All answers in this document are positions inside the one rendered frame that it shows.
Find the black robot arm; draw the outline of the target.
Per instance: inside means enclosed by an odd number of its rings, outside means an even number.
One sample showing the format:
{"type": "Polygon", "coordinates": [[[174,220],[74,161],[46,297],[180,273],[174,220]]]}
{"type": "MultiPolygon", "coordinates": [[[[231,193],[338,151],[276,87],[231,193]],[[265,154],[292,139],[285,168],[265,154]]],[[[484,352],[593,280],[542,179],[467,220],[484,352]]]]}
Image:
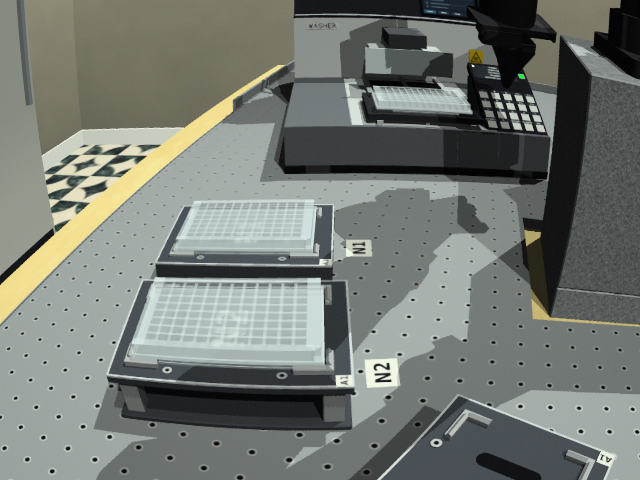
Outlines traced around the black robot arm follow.
{"type": "MultiPolygon", "coordinates": [[[[491,0],[479,0],[490,16],[491,0]]],[[[640,0],[621,0],[610,8],[608,33],[594,32],[594,47],[628,75],[640,80],[640,0]]]]}

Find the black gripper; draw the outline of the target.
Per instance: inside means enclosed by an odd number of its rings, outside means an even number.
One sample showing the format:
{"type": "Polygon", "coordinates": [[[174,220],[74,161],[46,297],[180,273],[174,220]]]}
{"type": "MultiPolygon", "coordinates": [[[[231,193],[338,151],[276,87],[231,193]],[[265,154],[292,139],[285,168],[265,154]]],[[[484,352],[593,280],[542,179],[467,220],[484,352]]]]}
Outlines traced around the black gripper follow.
{"type": "Polygon", "coordinates": [[[476,22],[478,39],[492,45],[501,83],[509,89],[518,73],[535,55],[531,38],[556,42],[556,31],[536,14],[537,0],[491,0],[490,16],[478,6],[467,6],[466,16],[476,22]]]}

